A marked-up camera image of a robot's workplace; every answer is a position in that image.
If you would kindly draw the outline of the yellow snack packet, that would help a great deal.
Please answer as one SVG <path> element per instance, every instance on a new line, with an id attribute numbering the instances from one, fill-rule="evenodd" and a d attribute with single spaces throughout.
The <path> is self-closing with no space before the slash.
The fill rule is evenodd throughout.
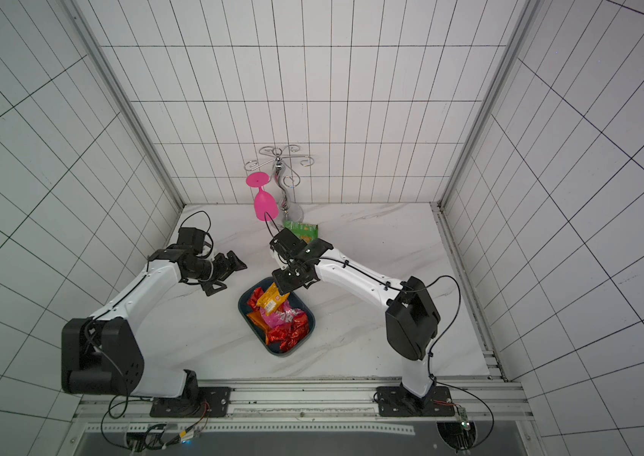
<path id="1" fill-rule="evenodd" d="M 278 310 L 289 297 L 289 293 L 283 294 L 278 289 L 278 285 L 272 282 L 271 286 L 257 300 L 257 309 L 270 315 Z"/>

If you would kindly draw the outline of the pink tea bag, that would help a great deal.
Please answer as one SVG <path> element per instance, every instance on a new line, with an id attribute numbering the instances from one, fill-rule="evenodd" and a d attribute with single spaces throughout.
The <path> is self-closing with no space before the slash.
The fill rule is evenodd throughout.
<path id="1" fill-rule="evenodd" d="M 285 323 L 305 321 L 307 318 L 306 313 L 297 308 L 284 308 L 281 313 Z"/>

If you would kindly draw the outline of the red tea bag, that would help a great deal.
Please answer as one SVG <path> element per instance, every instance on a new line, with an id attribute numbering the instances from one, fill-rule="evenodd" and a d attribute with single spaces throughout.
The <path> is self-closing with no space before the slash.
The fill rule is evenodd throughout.
<path id="1" fill-rule="evenodd" d="M 259 298 L 261 298 L 265 294 L 265 290 L 261 287 L 253 290 L 251 296 L 249 297 L 247 301 L 247 305 L 255 311 L 257 309 L 257 302 L 259 301 Z"/>
<path id="2" fill-rule="evenodd" d="M 302 317 L 268 330 L 266 345 L 278 353 L 287 353 L 308 336 L 309 332 L 309 321 L 306 317 Z"/>

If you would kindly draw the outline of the orange tea bag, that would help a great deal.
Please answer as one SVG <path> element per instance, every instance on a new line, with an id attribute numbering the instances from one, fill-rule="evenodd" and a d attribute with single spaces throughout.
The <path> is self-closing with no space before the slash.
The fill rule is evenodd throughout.
<path id="1" fill-rule="evenodd" d="M 270 330 L 269 325 L 266 323 L 264 320 L 263 316 L 259 311 L 255 310 L 252 311 L 251 313 L 248 313 L 246 317 L 259 329 L 262 330 L 262 332 L 268 332 Z"/>

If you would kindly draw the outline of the purple tea bag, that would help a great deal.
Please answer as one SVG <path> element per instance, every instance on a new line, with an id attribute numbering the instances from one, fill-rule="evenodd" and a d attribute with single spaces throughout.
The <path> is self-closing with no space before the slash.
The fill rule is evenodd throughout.
<path id="1" fill-rule="evenodd" d="M 275 311 L 274 313 L 269 313 L 268 315 L 266 315 L 266 313 L 261 314 L 266 323 L 269 325 L 270 329 L 288 324 L 284 322 L 281 312 L 282 311 Z"/>

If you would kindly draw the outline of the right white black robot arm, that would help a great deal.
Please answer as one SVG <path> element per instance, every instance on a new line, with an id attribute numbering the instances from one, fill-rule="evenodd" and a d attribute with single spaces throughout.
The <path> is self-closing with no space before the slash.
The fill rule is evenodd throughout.
<path id="1" fill-rule="evenodd" d="M 417 277 L 401 280 L 377 273 L 323 239 L 306 243 L 277 235 L 270 241 L 270 250 L 279 264 L 272 277 L 282 294 L 324 282 L 383 312 L 388 344 L 402 359 L 401 387 L 417 399 L 430 393 L 433 380 L 426 358 L 441 315 L 424 282 Z"/>

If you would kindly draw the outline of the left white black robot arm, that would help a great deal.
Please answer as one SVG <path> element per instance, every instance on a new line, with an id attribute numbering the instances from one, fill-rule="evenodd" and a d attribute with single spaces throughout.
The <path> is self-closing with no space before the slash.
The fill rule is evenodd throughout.
<path id="1" fill-rule="evenodd" d="M 116 298 L 62 330 L 61 383 L 65 393 L 177 399 L 193 396 L 190 370 L 154 367 L 135 332 L 160 299 L 178 284 L 198 285 L 207 296 L 247 265 L 234 252 L 204 258 L 193 247 L 170 246 L 148 258 L 145 269 Z"/>

